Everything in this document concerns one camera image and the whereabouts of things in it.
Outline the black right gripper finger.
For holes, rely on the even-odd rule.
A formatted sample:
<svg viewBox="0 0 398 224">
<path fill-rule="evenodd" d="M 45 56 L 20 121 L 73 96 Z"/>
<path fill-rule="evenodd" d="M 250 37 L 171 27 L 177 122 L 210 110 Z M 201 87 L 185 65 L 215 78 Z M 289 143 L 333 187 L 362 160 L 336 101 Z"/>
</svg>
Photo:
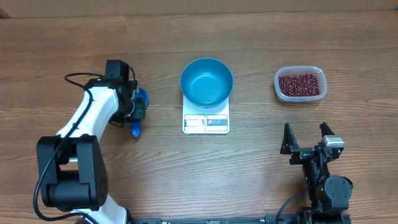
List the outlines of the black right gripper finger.
<svg viewBox="0 0 398 224">
<path fill-rule="evenodd" d="M 320 125 L 320 129 L 322 132 L 322 136 L 327 136 L 327 135 L 335 135 L 334 132 L 329 128 L 326 122 L 323 122 Z"/>
<path fill-rule="evenodd" d="M 280 153 L 287 155 L 287 154 L 293 154 L 298 151 L 299 145 L 297 143 L 297 140 L 294 136 L 294 133 L 292 131 L 292 128 L 290 127 L 289 123 L 285 123 L 284 125 L 284 137 L 282 140 L 282 145 L 280 148 Z"/>
</svg>

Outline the blue plastic measuring scoop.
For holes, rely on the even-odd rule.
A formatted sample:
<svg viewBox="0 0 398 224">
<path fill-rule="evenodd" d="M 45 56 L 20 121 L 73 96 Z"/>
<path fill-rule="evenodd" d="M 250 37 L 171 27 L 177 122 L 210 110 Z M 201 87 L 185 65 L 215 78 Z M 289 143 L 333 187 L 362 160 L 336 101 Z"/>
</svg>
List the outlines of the blue plastic measuring scoop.
<svg viewBox="0 0 398 224">
<path fill-rule="evenodd" d="M 145 89 L 139 88 L 134 99 L 136 110 L 131 121 L 131 134 L 138 138 L 141 134 L 141 121 L 145 119 L 146 109 L 149 105 L 149 96 Z"/>
</svg>

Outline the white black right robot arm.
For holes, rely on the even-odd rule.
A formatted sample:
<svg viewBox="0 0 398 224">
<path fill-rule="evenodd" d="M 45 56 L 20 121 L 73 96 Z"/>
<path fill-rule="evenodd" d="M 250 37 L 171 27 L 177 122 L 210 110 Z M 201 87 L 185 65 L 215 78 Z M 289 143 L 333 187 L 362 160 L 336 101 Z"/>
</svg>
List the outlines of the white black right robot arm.
<svg viewBox="0 0 398 224">
<path fill-rule="evenodd" d="M 343 138 L 336 135 L 326 123 L 320 125 L 322 139 L 313 147 L 300 147 L 290 124 L 284 126 L 280 153 L 290 156 L 291 165 L 301 165 L 306 188 L 288 199 L 275 216 L 276 223 L 350 223 L 349 208 L 353 183 L 340 175 L 331 175 L 327 164 L 338 159 L 345 148 Z M 284 208 L 308 193 L 310 206 L 296 214 L 282 217 Z"/>
</svg>

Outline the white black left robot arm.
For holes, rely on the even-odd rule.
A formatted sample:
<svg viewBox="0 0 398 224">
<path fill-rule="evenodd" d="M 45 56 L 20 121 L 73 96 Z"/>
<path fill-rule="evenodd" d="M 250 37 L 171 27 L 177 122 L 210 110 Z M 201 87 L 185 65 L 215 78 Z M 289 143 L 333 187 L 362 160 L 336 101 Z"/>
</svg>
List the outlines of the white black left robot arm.
<svg viewBox="0 0 398 224">
<path fill-rule="evenodd" d="M 79 216 L 86 223 L 133 223 L 129 210 L 109 194 L 100 139 L 108 124 L 121 128 L 127 123 L 138 138 L 149 97 L 122 60 L 107 60 L 105 73 L 90 77 L 80 85 L 83 100 L 70 121 L 37 143 L 33 208 L 47 222 Z"/>
</svg>

